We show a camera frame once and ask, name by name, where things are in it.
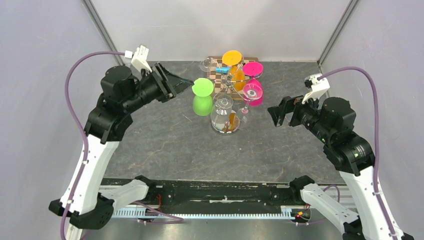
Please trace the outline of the chrome wine glass rack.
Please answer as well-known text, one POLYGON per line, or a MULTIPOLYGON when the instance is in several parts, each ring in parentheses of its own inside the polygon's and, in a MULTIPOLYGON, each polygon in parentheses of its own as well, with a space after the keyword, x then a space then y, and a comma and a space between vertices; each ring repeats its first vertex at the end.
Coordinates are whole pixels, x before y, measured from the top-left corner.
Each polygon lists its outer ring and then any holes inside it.
MULTIPOLYGON (((228 89, 229 87, 231 87, 231 88, 234 89, 233 85, 230 82, 226 82, 226 88, 228 89)), ((211 97, 212 97, 212 100, 213 100, 212 110, 213 110, 213 106, 214 106, 214 98, 216 98, 220 94, 228 94, 227 93, 227 89, 225 89, 223 93, 217 93, 214 96, 212 96, 212 94, 214 93, 214 90, 213 90, 213 92, 211 94, 211 97)), ((242 101, 245 100, 245 97, 244 97, 244 94, 243 94, 243 90, 241 90, 240 92, 236 92, 236 93, 239 94, 239 96, 241 98, 243 98, 242 101)), ((237 112, 235 110, 233 110, 233 107, 234 107, 235 102, 238 102, 238 101, 233 100, 232 111, 231 111, 231 114, 229 115, 229 125, 226 125, 224 127, 223 131, 216 131, 216 130, 214 130, 214 128, 212 127, 212 124, 211 124, 211 128, 216 133, 221 134, 221 135, 224 135, 224 136, 228 136, 228 135, 232 135, 232 134, 236 133, 239 130, 241 121, 240 121, 239 117, 237 116, 237 112)))

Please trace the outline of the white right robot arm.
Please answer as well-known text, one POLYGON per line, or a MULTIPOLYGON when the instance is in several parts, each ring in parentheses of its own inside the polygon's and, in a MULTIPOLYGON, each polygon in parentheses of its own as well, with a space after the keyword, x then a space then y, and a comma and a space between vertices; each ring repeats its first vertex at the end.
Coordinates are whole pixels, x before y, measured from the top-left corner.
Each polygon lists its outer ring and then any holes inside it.
POLYGON ((329 97, 322 106, 317 100, 302 103, 300 96, 284 97, 277 106, 269 107, 275 126, 282 125, 291 114, 291 127, 304 126, 323 144, 326 158, 334 165, 347 185, 356 211, 344 207, 328 196, 308 176, 298 177, 289 184, 289 199, 317 209, 341 233, 344 240, 410 240, 388 209, 382 192, 375 190, 377 158, 368 141, 354 132, 356 113, 350 103, 340 97, 329 97))

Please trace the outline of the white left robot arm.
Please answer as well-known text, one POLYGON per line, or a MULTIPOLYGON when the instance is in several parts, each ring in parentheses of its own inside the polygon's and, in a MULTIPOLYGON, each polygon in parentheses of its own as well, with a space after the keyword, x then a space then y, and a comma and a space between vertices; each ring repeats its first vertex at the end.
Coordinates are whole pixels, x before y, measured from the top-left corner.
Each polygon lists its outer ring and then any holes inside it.
POLYGON ((109 68, 100 81, 102 93, 86 124, 80 125, 83 148, 69 186, 49 210, 81 230, 99 230, 113 213, 134 202, 153 203, 157 198, 154 182, 137 177, 101 193, 100 186, 109 161, 133 123, 132 113, 151 103, 168 102, 194 85, 160 64, 142 70, 141 78, 124 65, 109 68))

